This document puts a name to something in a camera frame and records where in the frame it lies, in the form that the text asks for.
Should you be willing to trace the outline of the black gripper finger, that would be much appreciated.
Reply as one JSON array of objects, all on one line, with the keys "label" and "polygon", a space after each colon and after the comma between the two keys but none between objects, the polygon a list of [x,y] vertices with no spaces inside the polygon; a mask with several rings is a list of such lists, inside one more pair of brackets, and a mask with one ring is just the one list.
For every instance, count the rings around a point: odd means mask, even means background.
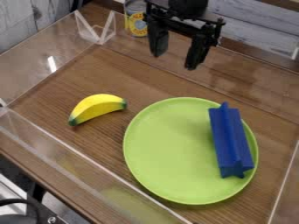
[{"label": "black gripper finger", "polygon": [[187,52],[184,67],[195,70],[197,65],[204,61],[211,48],[211,37],[203,33],[196,33],[191,39],[191,47]]},{"label": "black gripper finger", "polygon": [[168,28],[161,21],[150,18],[146,23],[146,33],[150,54],[158,57],[168,49]]}]

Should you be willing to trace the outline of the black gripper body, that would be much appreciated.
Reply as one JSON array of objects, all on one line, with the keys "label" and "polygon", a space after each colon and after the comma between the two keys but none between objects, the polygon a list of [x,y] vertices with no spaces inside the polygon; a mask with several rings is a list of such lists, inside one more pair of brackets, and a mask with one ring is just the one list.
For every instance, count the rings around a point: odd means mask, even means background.
[{"label": "black gripper body", "polygon": [[207,12],[209,0],[144,0],[144,20],[157,21],[175,32],[192,35],[196,31],[217,37],[225,21]]}]

